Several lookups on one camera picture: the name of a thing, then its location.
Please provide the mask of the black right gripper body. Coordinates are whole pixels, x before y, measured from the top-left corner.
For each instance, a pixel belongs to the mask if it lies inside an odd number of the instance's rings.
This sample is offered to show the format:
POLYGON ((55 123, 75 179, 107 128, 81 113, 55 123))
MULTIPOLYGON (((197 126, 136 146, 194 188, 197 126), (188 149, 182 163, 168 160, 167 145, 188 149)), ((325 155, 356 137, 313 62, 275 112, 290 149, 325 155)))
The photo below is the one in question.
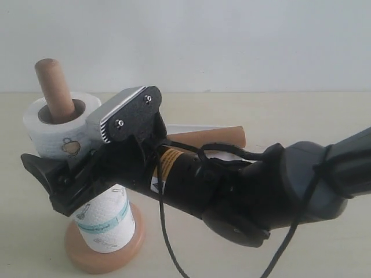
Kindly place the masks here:
POLYGON ((76 166, 66 167, 58 213, 71 216, 84 202, 114 183, 205 220, 217 211, 220 173, 197 150, 220 142, 220 129, 169 135, 166 141, 139 143, 130 136, 120 143, 100 145, 76 166))

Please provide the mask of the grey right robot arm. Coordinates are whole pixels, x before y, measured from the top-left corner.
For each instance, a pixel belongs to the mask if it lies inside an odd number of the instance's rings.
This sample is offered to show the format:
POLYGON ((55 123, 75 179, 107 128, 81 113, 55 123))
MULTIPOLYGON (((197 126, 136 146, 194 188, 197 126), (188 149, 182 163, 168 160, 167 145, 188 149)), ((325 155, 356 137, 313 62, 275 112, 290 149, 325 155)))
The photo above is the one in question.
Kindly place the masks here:
POLYGON ((347 202, 370 194, 370 130, 336 144, 274 144, 262 153, 211 142, 192 147, 147 124, 90 151, 71 167, 22 154, 24 168, 46 189, 55 211, 69 216, 121 184, 202 220, 221 237, 259 247, 273 229, 337 218, 347 202))

